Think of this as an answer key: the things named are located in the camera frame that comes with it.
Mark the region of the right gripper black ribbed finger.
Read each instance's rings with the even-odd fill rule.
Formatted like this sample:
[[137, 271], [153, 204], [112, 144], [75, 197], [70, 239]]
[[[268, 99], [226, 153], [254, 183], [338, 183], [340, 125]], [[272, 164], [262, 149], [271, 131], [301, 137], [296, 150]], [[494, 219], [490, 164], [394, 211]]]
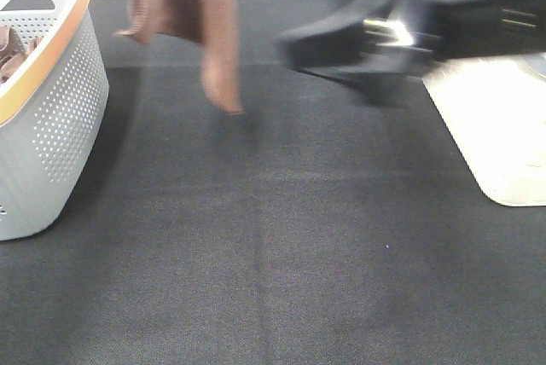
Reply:
[[385, 19], [393, 0], [349, 0], [332, 14], [287, 30], [276, 40], [282, 64], [295, 72], [340, 84], [362, 105], [399, 105], [402, 54], [384, 44], [389, 31], [365, 23]]

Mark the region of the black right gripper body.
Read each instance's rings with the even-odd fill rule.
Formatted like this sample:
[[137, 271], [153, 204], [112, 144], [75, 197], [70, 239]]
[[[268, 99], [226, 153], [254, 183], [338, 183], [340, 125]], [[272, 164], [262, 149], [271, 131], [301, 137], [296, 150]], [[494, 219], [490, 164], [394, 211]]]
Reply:
[[450, 60], [542, 54], [545, 0], [388, 0], [375, 30], [375, 70], [422, 77]]

